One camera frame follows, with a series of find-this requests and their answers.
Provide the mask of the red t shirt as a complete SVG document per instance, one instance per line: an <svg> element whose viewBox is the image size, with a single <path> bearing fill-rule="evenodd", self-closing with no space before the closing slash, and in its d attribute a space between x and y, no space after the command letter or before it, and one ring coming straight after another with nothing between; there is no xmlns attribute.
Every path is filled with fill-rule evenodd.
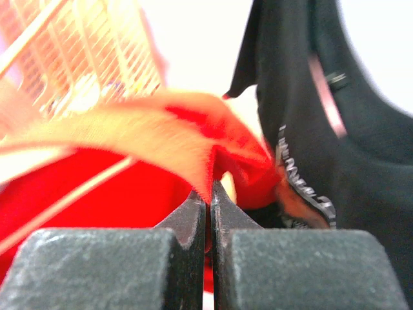
<svg viewBox="0 0 413 310"><path fill-rule="evenodd" d="M191 191L210 203L213 183L226 173L232 175L242 209L278 202L282 214L312 228L328 227L327 218L292 189L286 169L223 100L210 94L162 92L38 123L5 138L1 240L129 156L136 160L130 168L35 230L153 227ZM25 239L1 254L2 275Z"/></svg>

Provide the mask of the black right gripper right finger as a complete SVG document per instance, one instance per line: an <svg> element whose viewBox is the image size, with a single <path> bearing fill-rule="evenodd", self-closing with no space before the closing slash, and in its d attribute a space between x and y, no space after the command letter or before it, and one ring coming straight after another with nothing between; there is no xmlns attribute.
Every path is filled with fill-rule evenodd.
<svg viewBox="0 0 413 310"><path fill-rule="evenodd" d="M215 182L210 204L216 309L407 309L369 233L265 229Z"/></svg>

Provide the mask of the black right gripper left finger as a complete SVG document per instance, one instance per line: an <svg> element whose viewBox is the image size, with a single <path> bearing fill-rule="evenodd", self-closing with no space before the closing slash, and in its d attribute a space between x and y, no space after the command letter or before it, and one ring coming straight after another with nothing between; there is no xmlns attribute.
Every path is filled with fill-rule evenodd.
<svg viewBox="0 0 413 310"><path fill-rule="evenodd" d="M201 309L205 202L151 229L41 229L20 246L2 309Z"/></svg>

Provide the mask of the black t shirt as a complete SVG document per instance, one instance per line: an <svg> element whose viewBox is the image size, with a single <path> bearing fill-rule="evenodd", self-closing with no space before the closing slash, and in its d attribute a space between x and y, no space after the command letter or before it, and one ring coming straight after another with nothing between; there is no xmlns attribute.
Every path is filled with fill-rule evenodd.
<svg viewBox="0 0 413 310"><path fill-rule="evenodd" d="M254 1L230 98L256 87L288 188L384 246L412 302L412 2Z"/></svg>

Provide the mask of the pink plastic file organizer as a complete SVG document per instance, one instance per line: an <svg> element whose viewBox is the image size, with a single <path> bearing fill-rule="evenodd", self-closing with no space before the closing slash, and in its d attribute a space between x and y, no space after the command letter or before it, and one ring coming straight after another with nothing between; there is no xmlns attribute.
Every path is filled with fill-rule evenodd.
<svg viewBox="0 0 413 310"><path fill-rule="evenodd" d="M3 118L59 118L162 86L139 1L1 2Z"/></svg>

